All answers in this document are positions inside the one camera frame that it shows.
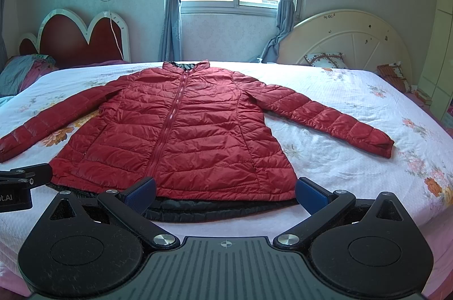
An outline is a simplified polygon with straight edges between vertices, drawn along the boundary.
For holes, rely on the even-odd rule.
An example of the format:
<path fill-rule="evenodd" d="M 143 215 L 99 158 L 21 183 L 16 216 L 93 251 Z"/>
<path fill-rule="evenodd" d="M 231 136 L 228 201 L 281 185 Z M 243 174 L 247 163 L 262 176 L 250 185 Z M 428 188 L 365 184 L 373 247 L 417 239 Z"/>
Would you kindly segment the red heart-shaped headboard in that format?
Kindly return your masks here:
<path fill-rule="evenodd" d="M 36 34 L 25 33 L 18 43 L 20 55 L 49 55 L 57 68 L 130 62 L 129 31 L 115 12 L 98 13 L 89 24 L 71 10 L 52 10 Z"/>

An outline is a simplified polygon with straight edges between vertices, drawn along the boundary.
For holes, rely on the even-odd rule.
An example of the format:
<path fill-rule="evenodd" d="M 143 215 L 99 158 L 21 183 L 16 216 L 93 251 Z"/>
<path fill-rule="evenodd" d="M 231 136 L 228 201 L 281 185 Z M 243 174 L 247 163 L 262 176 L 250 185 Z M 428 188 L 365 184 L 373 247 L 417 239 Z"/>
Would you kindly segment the red patterned cushion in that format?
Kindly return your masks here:
<path fill-rule="evenodd" d="M 393 62 L 377 66 L 378 75 L 401 93 L 410 93 L 411 86 L 404 76 L 401 62 Z"/>

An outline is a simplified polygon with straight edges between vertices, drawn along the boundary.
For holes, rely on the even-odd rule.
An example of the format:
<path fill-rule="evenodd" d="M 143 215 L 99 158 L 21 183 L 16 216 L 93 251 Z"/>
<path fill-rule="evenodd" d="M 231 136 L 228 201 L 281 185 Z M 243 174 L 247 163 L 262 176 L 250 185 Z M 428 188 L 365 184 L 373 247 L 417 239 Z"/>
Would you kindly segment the patterned pillow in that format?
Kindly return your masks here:
<path fill-rule="evenodd" d="M 319 52 L 304 55 L 305 61 L 313 67 L 347 68 L 341 52 Z"/>

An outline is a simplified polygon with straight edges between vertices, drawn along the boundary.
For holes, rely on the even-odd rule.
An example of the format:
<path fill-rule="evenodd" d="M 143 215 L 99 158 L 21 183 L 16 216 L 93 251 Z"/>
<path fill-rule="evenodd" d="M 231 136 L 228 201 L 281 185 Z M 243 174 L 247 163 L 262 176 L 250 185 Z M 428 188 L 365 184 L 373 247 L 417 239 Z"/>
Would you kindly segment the white floral bed sheet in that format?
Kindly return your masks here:
<path fill-rule="evenodd" d="M 1 215 L 1 264 L 63 190 L 144 177 L 174 235 L 269 238 L 307 217 L 295 185 L 395 194 L 434 256 L 424 294 L 452 271 L 452 138 L 377 75 L 302 65 L 143 63 L 58 70 L 1 107 L 1 169 L 48 163 L 30 209 Z"/>

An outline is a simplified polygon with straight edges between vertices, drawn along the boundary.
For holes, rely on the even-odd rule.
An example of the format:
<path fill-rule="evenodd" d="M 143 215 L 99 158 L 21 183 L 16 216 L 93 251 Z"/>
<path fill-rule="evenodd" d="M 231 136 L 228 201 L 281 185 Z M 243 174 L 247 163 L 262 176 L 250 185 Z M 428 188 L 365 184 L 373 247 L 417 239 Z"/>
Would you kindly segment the cream round headboard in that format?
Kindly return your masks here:
<path fill-rule="evenodd" d="M 403 75 L 414 80 L 412 61 L 399 33 L 382 18 L 361 10 L 330 10 L 303 20 L 279 44 L 277 62 L 295 65 L 313 53 L 343 54 L 350 69 L 374 72 L 378 65 L 400 62 Z"/>

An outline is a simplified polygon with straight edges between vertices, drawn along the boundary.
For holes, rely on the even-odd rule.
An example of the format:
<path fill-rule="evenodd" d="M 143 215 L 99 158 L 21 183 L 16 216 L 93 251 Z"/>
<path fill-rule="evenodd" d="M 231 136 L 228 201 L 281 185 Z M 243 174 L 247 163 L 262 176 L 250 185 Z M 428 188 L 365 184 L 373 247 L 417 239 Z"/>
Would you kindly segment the red quilted down jacket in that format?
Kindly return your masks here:
<path fill-rule="evenodd" d="M 51 160 L 51 186 L 91 197 L 157 185 L 145 215 L 161 222 L 207 222 L 296 204 L 296 173 L 266 126 L 272 112 L 390 157 L 383 131 L 281 85 L 209 62 L 166 62 L 89 88 L 32 117 L 1 139 L 1 160 L 84 118 Z"/>

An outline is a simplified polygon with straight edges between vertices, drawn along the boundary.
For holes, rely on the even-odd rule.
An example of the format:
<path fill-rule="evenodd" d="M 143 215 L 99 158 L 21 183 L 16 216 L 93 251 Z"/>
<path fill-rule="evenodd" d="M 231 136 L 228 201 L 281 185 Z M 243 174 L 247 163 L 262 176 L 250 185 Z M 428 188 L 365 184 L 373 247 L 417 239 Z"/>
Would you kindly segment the cream wardrobe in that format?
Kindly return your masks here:
<path fill-rule="evenodd" d="M 418 82 L 430 112 L 452 126 L 452 0 L 437 0 L 428 54 Z"/>

